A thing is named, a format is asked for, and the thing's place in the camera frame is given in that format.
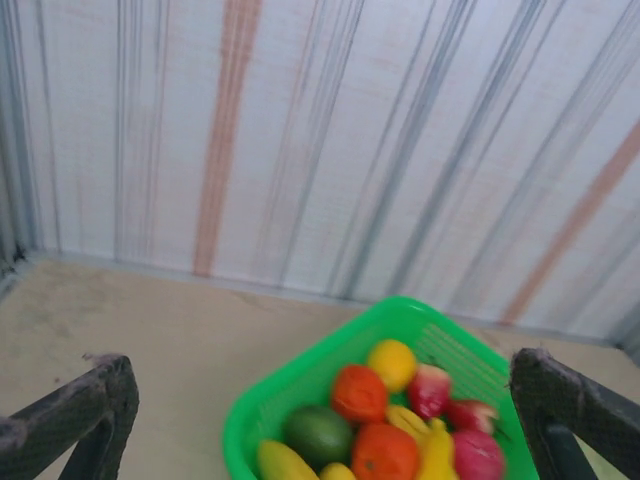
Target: orange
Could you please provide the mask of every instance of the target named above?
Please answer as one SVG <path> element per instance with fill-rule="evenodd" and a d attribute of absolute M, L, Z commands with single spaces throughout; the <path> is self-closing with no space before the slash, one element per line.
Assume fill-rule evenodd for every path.
<path fill-rule="evenodd" d="M 333 383 L 331 408 L 350 422 L 383 422 L 388 404 L 384 383 L 364 365 L 347 365 Z"/>
<path fill-rule="evenodd" d="M 398 340 L 378 343 L 369 352 L 367 365 L 375 371 L 391 393 L 403 391 L 416 373 L 418 361 L 411 349 Z"/>
<path fill-rule="evenodd" d="M 418 444 L 398 427 L 372 423 L 358 432 L 351 462 L 358 480 L 413 480 L 419 467 Z"/>

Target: red fruit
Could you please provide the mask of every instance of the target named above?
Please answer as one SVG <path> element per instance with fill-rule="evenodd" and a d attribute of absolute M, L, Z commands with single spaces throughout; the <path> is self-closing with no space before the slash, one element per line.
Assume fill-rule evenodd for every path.
<path fill-rule="evenodd" d="M 445 414 L 456 430 L 480 430 L 493 433 L 498 411 L 480 400 L 451 400 Z"/>
<path fill-rule="evenodd" d="M 347 365 L 333 383 L 331 408 L 352 423 L 384 422 L 388 404 L 387 388 L 369 367 Z"/>
<path fill-rule="evenodd" d="M 423 420 L 442 415 L 451 395 L 451 377 L 433 365 L 418 366 L 407 387 L 411 409 Z"/>
<path fill-rule="evenodd" d="M 420 467 L 418 444 L 386 423 L 370 423 L 358 432 L 351 470 L 358 480 L 412 480 Z"/>
<path fill-rule="evenodd" d="M 502 480 L 506 465 L 504 454 L 491 435 L 465 430 L 452 437 L 454 466 L 460 480 Z"/>

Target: avocado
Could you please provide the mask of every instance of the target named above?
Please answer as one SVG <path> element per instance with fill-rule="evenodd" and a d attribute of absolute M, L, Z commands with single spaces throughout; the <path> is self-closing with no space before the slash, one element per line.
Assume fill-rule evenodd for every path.
<path fill-rule="evenodd" d="M 353 430 L 329 407 L 297 408 L 285 420 L 282 433 L 284 443 L 316 472 L 333 462 L 349 463 Z"/>

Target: fabric wall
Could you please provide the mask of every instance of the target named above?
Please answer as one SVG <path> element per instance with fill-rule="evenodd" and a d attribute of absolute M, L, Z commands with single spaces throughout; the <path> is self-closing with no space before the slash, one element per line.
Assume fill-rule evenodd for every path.
<path fill-rule="evenodd" d="M 629 310 L 610 338 L 640 366 L 640 302 Z"/>
<path fill-rule="evenodd" d="M 32 190 L 28 164 L 21 162 L 24 128 L 13 79 L 10 38 L 0 5 L 0 295 L 15 262 L 33 247 Z"/>
<path fill-rule="evenodd" d="M 42 248 L 606 337 L 640 2 L 6 0 Z"/>

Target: red apple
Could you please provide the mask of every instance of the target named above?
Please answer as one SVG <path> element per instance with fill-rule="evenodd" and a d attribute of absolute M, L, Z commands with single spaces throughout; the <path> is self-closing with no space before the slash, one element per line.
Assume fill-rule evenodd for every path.
<path fill-rule="evenodd" d="M 460 480 L 502 480 L 505 459 L 491 435 L 479 430 L 464 430 L 452 435 L 454 466 Z"/>
<path fill-rule="evenodd" d="M 480 430 L 493 433 L 498 411 L 480 400 L 451 400 L 445 414 L 456 430 Z"/>
<path fill-rule="evenodd" d="M 407 387 L 411 409 L 423 420 L 442 415 L 450 395 L 451 377 L 433 365 L 419 365 Z"/>

